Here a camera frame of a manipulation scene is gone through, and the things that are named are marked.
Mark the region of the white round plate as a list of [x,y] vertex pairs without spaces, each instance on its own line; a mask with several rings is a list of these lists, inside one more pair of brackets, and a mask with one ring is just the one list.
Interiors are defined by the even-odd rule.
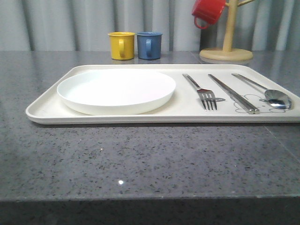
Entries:
[[83,72],[57,87],[69,108],[89,115],[146,113],[166,104],[176,82],[169,76],[146,69],[101,69]]

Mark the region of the silver metal fork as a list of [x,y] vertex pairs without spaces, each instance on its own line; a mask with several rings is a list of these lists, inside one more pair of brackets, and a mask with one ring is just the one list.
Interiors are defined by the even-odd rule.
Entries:
[[217,102],[214,92],[208,89],[201,88],[198,83],[188,74],[182,74],[184,78],[186,78],[192,86],[195,88],[200,101],[203,105],[204,110],[206,111],[216,111]]

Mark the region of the silver metal spoon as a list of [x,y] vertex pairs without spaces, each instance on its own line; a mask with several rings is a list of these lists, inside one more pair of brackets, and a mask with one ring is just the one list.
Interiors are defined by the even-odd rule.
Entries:
[[265,92],[264,92],[265,100],[272,107],[277,108],[277,109],[283,109],[283,110],[291,110],[291,108],[293,106],[293,102],[287,94],[285,94],[279,90],[268,89],[243,75],[240,75],[237,73],[232,73],[232,75],[244,82],[254,84],[257,87],[264,89],[265,90]]

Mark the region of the cream rabbit serving tray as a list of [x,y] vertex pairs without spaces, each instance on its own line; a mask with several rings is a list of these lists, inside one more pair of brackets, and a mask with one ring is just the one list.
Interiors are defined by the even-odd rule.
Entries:
[[[175,91],[163,106],[141,114],[89,115],[69,108],[57,93],[58,85],[83,72],[101,69],[146,69],[160,72],[176,82]],[[272,107],[265,90],[232,75],[243,75],[260,85],[279,90],[292,100],[291,110]],[[206,111],[192,84],[182,74],[190,75],[201,88],[214,92],[216,111]],[[26,109],[31,121],[39,124],[109,124],[109,123],[215,123],[215,122],[299,122],[300,98],[255,70],[231,64],[133,64],[82,65],[71,69]]]

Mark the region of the blue enamel mug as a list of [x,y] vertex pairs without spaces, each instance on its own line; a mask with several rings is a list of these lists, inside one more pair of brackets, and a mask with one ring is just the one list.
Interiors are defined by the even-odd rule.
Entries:
[[137,35],[138,58],[156,60],[161,58],[162,33],[139,32]]

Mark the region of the yellow enamel mug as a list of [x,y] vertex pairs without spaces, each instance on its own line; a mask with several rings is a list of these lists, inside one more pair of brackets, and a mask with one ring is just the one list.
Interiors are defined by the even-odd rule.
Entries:
[[111,32],[108,36],[112,59],[131,60],[135,57],[135,33]]

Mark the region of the wooden mug tree stand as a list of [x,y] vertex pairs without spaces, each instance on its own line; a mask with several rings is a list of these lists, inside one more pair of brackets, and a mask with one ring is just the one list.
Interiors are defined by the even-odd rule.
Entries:
[[222,48],[202,49],[199,55],[203,58],[222,61],[245,61],[253,58],[251,51],[233,48],[233,35],[236,22],[237,9],[240,6],[248,4],[254,0],[230,0],[225,5],[228,7],[228,16],[226,22],[225,36]]

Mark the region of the red enamel mug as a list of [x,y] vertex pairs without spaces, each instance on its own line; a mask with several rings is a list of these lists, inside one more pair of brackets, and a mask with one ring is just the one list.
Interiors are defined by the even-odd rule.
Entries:
[[[225,6],[225,0],[196,0],[192,8],[194,25],[199,29],[206,29],[210,25],[214,25],[220,18]],[[206,24],[204,26],[199,25],[198,19],[206,22]]]

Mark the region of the grey pleated curtain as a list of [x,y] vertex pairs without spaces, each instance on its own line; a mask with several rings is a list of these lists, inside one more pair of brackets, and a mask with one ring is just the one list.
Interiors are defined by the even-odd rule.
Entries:
[[[163,51],[223,44],[227,12],[205,30],[195,27],[192,0],[3,0],[3,51],[108,51],[108,33],[156,31]],[[248,50],[298,50],[300,3],[256,0],[238,8],[233,45]]]

